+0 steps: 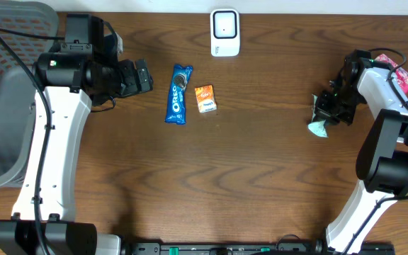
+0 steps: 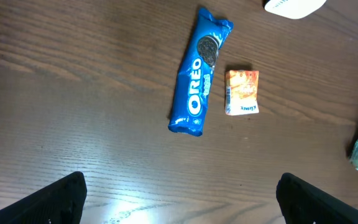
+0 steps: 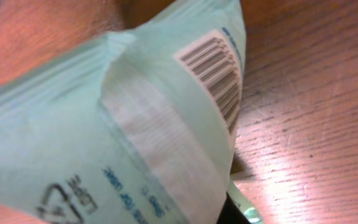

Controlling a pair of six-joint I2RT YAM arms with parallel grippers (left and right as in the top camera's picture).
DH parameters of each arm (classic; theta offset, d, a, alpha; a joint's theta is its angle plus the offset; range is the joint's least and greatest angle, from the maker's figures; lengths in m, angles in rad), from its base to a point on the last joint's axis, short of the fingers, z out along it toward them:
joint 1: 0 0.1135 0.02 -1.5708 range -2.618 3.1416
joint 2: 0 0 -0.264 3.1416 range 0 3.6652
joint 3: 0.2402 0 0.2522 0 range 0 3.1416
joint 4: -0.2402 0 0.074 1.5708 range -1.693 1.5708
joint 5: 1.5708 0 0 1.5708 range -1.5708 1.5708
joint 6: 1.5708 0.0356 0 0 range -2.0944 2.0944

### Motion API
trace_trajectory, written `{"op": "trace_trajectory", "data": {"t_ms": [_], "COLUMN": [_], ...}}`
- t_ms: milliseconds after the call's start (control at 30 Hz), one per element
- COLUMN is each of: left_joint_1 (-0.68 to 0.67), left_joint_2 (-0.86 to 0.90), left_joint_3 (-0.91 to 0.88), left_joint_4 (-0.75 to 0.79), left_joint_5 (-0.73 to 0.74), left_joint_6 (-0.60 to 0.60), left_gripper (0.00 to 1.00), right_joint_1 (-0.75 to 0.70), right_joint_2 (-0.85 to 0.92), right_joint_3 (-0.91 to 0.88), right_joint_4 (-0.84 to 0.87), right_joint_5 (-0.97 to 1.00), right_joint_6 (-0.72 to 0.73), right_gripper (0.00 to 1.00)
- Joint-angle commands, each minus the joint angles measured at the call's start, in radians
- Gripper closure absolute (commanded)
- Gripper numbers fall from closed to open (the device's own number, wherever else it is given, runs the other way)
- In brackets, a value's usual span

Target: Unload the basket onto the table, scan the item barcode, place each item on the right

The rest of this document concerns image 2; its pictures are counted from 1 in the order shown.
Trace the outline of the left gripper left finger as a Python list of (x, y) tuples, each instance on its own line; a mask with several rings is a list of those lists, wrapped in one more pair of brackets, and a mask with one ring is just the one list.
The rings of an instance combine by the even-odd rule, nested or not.
[(87, 188), (76, 171), (0, 210), (0, 224), (79, 224)]

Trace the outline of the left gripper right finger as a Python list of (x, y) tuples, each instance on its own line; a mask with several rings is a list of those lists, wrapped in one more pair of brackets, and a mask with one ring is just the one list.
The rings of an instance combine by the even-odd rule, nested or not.
[(299, 177), (284, 173), (276, 198), (286, 223), (358, 224), (358, 210)]

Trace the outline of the orange tissue packet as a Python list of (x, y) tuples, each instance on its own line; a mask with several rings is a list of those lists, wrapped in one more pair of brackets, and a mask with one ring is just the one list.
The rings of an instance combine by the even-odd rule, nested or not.
[(259, 71), (229, 70), (226, 78), (225, 112), (229, 116), (259, 113)]

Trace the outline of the blue Oreo cookie pack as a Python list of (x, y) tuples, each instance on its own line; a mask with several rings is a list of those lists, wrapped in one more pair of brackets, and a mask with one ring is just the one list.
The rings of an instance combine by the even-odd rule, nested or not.
[(168, 124), (170, 131), (202, 135), (219, 50), (233, 28), (231, 21), (216, 19), (207, 9), (199, 9), (195, 29), (177, 73)]

